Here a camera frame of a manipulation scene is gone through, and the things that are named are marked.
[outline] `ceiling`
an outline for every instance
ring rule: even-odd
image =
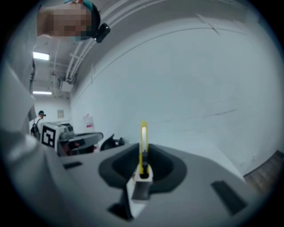
[[[118,0],[91,0],[99,11],[103,11],[109,5]],[[50,7],[62,4],[64,1],[46,0],[43,6]],[[59,40],[41,36],[37,39],[36,52],[47,53],[50,55],[49,61],[35,59],[36,76],[33,83],[33,90],[51,91],[55,98],[69,98],[69,92],[58,89],[60,77],[65,77],[70,62],[70,54],[74,52],[78,43]]]

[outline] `fluorescent light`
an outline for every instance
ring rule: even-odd
[[[50,91],[33,91],[32,93],[33,94],[48,94],[48,95],[52,94],[52,92]]]
[[[34,58],[49,61],[49,54],[34,52]]]

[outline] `wooden floor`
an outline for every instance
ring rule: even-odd
[[[272,191],[282,174],[284,154],[277,151],[264,164],[245,175],[245,181],[259,195],[266,195]]]

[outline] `yellow tool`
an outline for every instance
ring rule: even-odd
[[[149,163],[148,163],[148,124],[146,121],[141,121],[141,141],[139,152],[139,174],[142,179],[149,177]]]

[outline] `white wall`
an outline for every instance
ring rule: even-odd
[[[71,113],[69,100],[40,96],[36,96],[35,98],[35,113],[38,114],[40,110],[43,110],[46,114],[46,117],[44,117],[45,122],[70,122]],[[64,110],[64,118],[58,118],[58,110]]]
[[[163,6],[157,6],[159,12],[166,11]],[[214,6],[211,12],[226,11],[223,19],[220,13],[218,19],[207,17],[218,34],[197,17],[173,18],[144,27],[105,53],[94,49],[72,95],[74,127],[90,113],[105,138],[115,133],[138,142],[140,121],[146,120],[150,143],[198,154],[206,149],[202,155],[217,162],[219,150],[241,174],[282,150],[281,57],[260,27],[252,35],[244,24],[225,20],[238,9]],[[240,11],[239,22],[246,21],[243,16]],[[121,25],[139,27],[140,21],[132,15]],[[118,32],[113,28],[109,36],[119,39]]]

